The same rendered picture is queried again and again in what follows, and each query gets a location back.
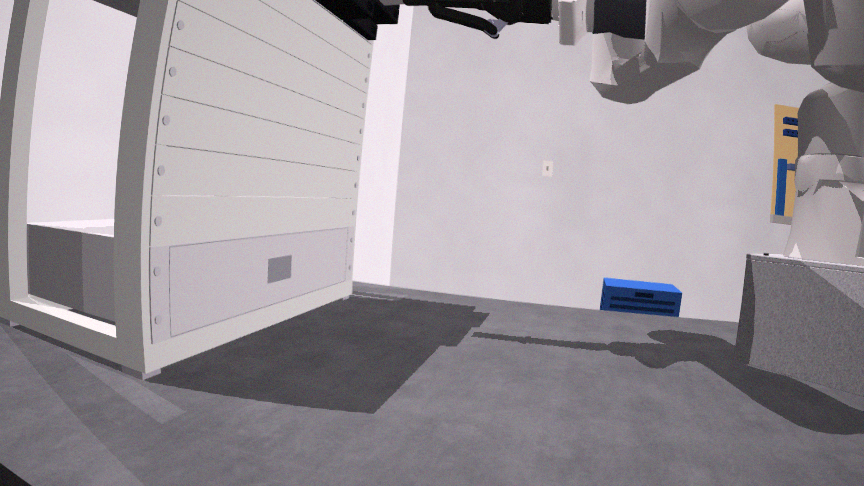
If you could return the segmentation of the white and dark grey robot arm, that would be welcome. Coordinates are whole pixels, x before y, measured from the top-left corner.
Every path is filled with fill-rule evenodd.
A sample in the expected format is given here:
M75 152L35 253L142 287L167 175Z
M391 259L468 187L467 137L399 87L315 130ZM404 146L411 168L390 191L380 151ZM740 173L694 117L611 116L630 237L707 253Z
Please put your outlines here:
M864 0L552 0L552 18L562 45L593 33L590 82L624 104L700 70L744 26L758 54L811 65L830 83L798 110L783 256L864 266Z

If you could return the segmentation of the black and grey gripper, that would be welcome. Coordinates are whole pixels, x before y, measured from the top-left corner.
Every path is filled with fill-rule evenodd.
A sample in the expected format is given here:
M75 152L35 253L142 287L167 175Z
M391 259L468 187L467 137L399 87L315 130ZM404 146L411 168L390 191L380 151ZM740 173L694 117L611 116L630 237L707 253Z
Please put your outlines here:
M433 17L483 31L493 39L506 25L518 22L549 24L552 0L379 0L383 5L428 6ZM521 7L522 3L522 7ZM483 5L482 5L483 4ZM551 5L550 5L551 4ZM440 5L440 6L438 6ZM443 6L443 7L442 7ZM483 7L484 6L484 7ZM487 11L497 18L479 16L446 8L472 8ZM497 17L496 17L497 16Z

